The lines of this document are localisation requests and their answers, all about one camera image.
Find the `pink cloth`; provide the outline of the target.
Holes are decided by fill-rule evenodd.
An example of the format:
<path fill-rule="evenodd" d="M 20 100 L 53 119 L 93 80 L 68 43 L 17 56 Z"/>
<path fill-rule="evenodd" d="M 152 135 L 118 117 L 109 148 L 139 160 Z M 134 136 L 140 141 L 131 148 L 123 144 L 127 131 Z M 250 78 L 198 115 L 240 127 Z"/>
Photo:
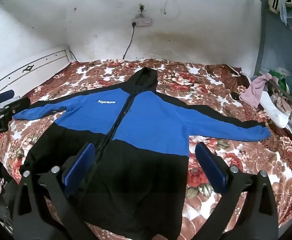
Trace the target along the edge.
<path fill-rule="evenodd" d="M 239 99 L 247 103 L 250 107 L 257 108 L 262 96 L 266 82 L 272 78 L 271 74 L 266 73 L 255 78 L 244 93 L 239 95 Z"/>

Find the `white power strip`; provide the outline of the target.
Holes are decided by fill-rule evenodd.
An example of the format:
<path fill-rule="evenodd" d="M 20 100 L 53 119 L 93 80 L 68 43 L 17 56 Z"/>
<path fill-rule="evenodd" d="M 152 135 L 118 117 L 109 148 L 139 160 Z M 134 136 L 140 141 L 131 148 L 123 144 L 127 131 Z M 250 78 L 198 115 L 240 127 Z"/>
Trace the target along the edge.
<path fill-rule="evenodd" d="M 131 21 L 135 27 L 149 27 L 152 25 L 152 19 L 149 17 L 133 18 Z"/>

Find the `blue black hooded jacket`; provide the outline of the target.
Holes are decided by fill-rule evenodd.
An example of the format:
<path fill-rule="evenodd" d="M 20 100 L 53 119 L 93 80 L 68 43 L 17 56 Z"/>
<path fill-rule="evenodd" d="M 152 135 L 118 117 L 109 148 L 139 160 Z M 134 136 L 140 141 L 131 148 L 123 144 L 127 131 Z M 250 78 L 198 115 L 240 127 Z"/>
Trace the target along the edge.
<path fill-rule="evenodd" d="M 189 137 L 256 142 L 270 132 L 263 123 L 187 105 L 156 87 L 157 71 L 142 68 L 117 85 L 32 104 L 14 118 L 62 115 L 30 149 L 20 170 L 45 173 L 91 143 L 96 150 L 93 171 L 70 198 L 74 211 L 85 222 L 130 239 L 177 239 Z"/>

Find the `white headboard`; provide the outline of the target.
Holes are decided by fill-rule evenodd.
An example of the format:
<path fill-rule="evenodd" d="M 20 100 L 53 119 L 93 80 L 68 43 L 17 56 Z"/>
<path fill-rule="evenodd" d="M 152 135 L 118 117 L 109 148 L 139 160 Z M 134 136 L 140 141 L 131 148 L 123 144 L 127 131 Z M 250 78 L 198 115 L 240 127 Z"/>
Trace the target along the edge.
<path fill-rule="evenodd" d="M 0 72 L 0 93 L 13 90 L 24 96 L 72 62 L 67 47 L 57 47 L 22 60 Z"/>

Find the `white sock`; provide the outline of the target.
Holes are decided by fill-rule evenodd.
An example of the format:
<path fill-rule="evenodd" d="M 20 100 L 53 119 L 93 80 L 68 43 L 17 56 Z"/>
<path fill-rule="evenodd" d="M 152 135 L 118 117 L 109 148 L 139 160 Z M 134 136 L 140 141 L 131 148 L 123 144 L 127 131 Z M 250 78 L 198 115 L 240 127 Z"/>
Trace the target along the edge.
<path fill-rule="evenodd" d="M 262 105 L 270 119 L 279 128 L 285 128 L 287 126 L 288 116 L 286 116 L 284 113 L 277 109 L 266 91 L 263 91 L 261 94 L 260 105 Z"/>

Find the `white wall socket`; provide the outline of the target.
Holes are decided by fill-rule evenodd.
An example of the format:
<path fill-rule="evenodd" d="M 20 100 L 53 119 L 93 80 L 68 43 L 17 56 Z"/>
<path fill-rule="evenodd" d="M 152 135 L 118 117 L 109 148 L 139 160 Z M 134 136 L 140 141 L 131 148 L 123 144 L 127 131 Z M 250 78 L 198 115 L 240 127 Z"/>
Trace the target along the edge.
<path fill-rule="evenodd" d="M 147 4 L 146 3 L 139 3 L 138 4 L 138 9 L 142 13 L 144 11 L 147 11 Z"/>

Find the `blue fabric wardrobe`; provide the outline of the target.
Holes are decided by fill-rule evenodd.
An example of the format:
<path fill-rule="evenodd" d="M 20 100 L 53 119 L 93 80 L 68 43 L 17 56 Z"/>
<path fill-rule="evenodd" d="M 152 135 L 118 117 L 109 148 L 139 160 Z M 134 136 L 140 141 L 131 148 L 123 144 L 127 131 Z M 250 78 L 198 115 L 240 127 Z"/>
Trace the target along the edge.
<path fill-rule="evenodd" d="M 261 38 L 254 73 L 292 77 L 292 0 L 261 0 Z"/>

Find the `floral bed blanket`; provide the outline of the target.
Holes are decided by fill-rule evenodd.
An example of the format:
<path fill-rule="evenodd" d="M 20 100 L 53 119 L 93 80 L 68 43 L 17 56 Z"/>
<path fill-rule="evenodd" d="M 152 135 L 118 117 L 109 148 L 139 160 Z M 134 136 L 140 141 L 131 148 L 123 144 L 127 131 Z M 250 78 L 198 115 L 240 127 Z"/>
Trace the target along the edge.
<path fill-rule="evenodd" d="M 16 181 L 61 166 L 87 142 L 97 168 L 70 204 L 100 239 L 190 239 L 221 195 L 195 157 L 204 143 L 240 172 L 265 171 L 278 225 L 292 218 L 292 139 L 231 97 L 225 65 L 74 62 L 30 90 L 31 105 L 0 135 Z"/>

